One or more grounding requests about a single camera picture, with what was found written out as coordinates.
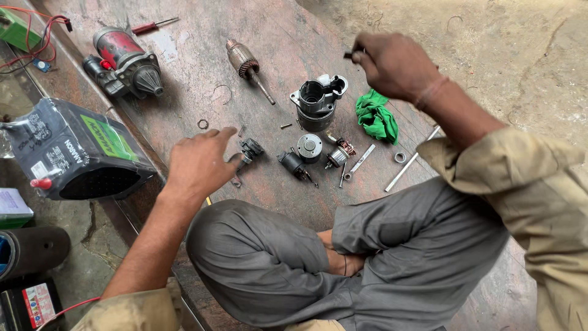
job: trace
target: man's right hand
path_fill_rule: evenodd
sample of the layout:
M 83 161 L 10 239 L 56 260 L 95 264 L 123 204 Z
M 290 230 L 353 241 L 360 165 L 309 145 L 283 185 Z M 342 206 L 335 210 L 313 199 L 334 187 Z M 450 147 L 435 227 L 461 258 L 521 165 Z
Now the man's right hand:
M 352 61 L 363 67 L 367 83 L 378 93 L 412 103 L 441 77 L 423 48 L 398 33 L 359 34 Z

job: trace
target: bare foot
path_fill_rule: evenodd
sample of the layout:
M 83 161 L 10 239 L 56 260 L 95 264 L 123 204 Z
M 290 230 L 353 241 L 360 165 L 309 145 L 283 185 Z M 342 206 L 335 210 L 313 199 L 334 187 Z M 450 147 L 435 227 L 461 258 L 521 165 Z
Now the bare foot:
M 326 230 L 323 232 L 317 232 L 316 233 L 320 240 L 323 242 L 323 246 L 325 246 L 328 249 L 335 249 L 333 247 L 333 229 L 330 230 Z
M 363 269 L 363 264 L 366 261 L 365 256 L 361 255 L 343 255 L 326 247 L 325 251 L 329 258 L 329 270 L 327 272 L 330 274 L 351 277 Z

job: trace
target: red wire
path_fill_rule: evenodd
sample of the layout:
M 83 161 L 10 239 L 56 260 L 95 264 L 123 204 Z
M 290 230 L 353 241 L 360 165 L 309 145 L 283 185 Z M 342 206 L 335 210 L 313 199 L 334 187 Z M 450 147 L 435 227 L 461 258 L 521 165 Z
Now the red wire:
M 72 309 L 74 309 L 74 308 L 76 308 L 76 307 L 79 307 L 79 306 L 81 306 L 81 305 L 83 305 L 83 304 L 86 304 L 86 303 L 88 303 L 88 302 L 92 302 L 92 301 L 96 301 L 96 300 L 100 300 L 100 297 L 99 297 L 99 296 L 97 296 L 97 297 L 95 297 L 95 298 L 88 299 L 88 300 L 86 300 L 86 301 L 82 301 L 82 302 L 80 302 L 80 303 L 77 303 L 77 304 L 75 304 L 75 305 L 73 305 L 73 306 L 71 306 L 71 307 L 69 307 L 69 308 L 67 308 L 67 309 L 64 309 L 64 310 L 60 311 L 59 313 L 55 314 L 55 316 L 53 316 L 52 318 L 50 318 L 50 319 L 48 319 L 47 321 L 45 321 L 45 323 L 43 323 L 43 324 L 42 324 L 42 325 L 39 327 L 39 329 L 37 329 L 36 331 L 41 331 L 41 329 L 42 329 L 43 327 L 45 327 L 45 325 L 47 325 L 49 322 L 51 322 L 52 320 L 56 319 L 57 317 L 59 317 L 59 316 L 63 315 L 64 313 L 66 313 L 66 312 L 68 312 L 68 311 L 70 311 L 70 310 L 72 310 Z
M 67 18 L 63 15 L 49 16 L 49 15 L 45 15 L 45 14 L 42 14 L 37 11 L 32 11 L 29 9 L 12 7 L 12 6 L 0 5 L 0 8 L 8 8 L 8 9 L 13 9 L 16 11 L 24 12 L 27 14 L 27 16 L 29 16 L 29 21 L 28 21 L 27 28 L 26 28 L 26 39 L 25 39 L 26 48 L 27 48 L 29 54 L 15 58 L 12 61 L 9 61 L 3 65 L 0 65 L 0 68 L 8 67 L 8 66 L 10 66 L 10 65 L 22 60 L 22 59 L 25 59 L 25 58 L 30 58 L 30 57 L 38 58 L 37 55 L 39 55 L 42 51 L 44 51 L 47 48 L 47 46 L 50 46 L 51 50 L 53 50 L 53 56 L 51 56 L 50 59 L 39 59 L 39 60 L 45 61 L 45 62 L 51 62 L 51 61 L 55 60 L 55 57 L 57 56 L 57 52 L 55 51 L 55 47 L 53 47 L 53 44 L 50 41 L 51 40 L 51 27 L 52 27 L 53 23 L 56 23 L 56 22 L 61 23 L 61 24 L 67 24 L 69 22 L 69 18 Z M 45 34 L 46 35 L 46 43 L 43 47 L 41 47 L 41 49 L 39 49 L 36 52 L 32 52 L 31 48 L 29 46 L 29 32 L 31 31 L 31 22 L 32 22 L 32 17 L 31 17 L 30 13 L 35 13 L 35 14 L 39 14 L 41 16 L 49 17 L 49 19 L 47 20 L 47 25 L 46 25 L 46 28 L 47 28 L 47 32 Z

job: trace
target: green cloth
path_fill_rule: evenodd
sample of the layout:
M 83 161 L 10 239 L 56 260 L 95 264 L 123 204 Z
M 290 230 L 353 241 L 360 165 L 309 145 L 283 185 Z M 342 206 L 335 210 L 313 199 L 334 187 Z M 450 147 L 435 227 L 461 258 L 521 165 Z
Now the green cloth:
M 366 133 L 372 138 L 386 140 L 393 145 L 398 144 L 398 124 L 394 116 L 384 107 L 388 98 L 374 89 L 358 98 L 355 113 L 358 124 L 363 125 Z

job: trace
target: amaron battery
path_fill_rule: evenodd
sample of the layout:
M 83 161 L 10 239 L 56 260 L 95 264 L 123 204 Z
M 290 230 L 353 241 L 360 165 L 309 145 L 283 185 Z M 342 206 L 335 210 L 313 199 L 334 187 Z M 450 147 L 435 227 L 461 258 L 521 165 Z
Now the amaron battery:
M 52 200 L 125 198 L 156 173 L 124 125 L 64 100 L 43 98 L 1 128 L 31 185 Z

